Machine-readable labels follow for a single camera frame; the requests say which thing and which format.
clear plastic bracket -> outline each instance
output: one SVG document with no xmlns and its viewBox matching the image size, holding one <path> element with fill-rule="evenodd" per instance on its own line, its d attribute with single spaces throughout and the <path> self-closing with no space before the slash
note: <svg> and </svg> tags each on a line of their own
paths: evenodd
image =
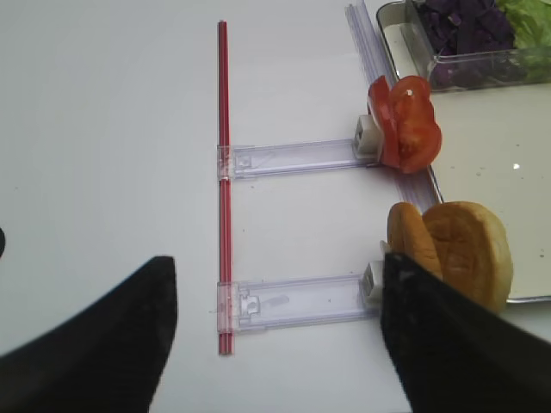
<svg viewBox="0 0 551 413">
<path fill-rule="evenodd" d="M 218 331 L 239 333 L 379 317 L 379 306 L 366 304 L 361 280 L 361 274 L 354 274 L 220 283 Z"/>
<path fill-rule="evenodd" d="M 358 155 L 356 148 L 354 139 L 272 146 L 219 146 L 218 177 L 222 181 L 380 166 L 376 153 Z"/>
</svg>

food tray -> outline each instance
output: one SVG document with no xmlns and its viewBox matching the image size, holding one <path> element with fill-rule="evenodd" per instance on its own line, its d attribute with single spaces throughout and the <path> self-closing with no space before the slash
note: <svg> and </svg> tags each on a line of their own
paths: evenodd
<svg viewBox="0 0 551 413">
<path fill-rule="evenodd" d="M 404 36 L 405 12 L 406 3 L 390 3 L 377 15 L 396 77 L 418 74 Z M 544 138 L 551 83 L 436 93 L 431 100 L 444 136 L 432 164 L 438 200 L 479 202 L 504 222 L 515 265 L 509 302 L 551 300 L 551 222 L 545 219 L 551 143 Z"/>
</svg>

purple cabbage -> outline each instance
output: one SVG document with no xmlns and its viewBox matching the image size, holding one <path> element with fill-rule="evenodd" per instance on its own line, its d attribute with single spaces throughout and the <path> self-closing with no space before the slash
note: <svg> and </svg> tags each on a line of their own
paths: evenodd
<svg viewBox="0 0 551 413">
<path fill-rule="evenodd" d="M 439 56 L 513 48 L 514 30 L 495 0 L 426 0 L 417 5 L 430 44 Z M 438 85 L 465 88 L 479 87 L 489 77 L 505 82 L 525 76 L 515 62 L 498 59 L 439 64 L 432 76 Z"/>
<path fill-rule="evenodd" d="M 492 52 L 512 48 L 515 33 L 494 0 L 426 0 L 419 17 L 436 53 Z"/>
</svg>

chopped red cabbage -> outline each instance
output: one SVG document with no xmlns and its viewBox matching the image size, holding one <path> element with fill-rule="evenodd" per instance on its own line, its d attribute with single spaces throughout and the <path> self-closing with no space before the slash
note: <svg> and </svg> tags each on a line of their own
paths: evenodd
<svg viewBox="0 0 551 413">
<path fill-rule="evenodd" d="M 426 0 L 418 13 L 436 53 L 452 55 L 510 49 L 515 33 L 495 0 Z"/>
</svg>

plastic container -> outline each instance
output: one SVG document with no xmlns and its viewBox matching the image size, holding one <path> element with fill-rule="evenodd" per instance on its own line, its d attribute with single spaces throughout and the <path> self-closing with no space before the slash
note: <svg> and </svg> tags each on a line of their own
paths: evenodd
<svg viewBox="0 0 551 413">
<path fill-rule="evenodd" d="M 422 3 L 424 0 L 387 4 L 379 9 L 377 21 L 382 33 L 390 21 L 402 22 L 401 31 L 418 74 L 429 80 L 434 91 L 551 81 L 551 47 L 439 55 L 418 14 Z"/>
</svg>

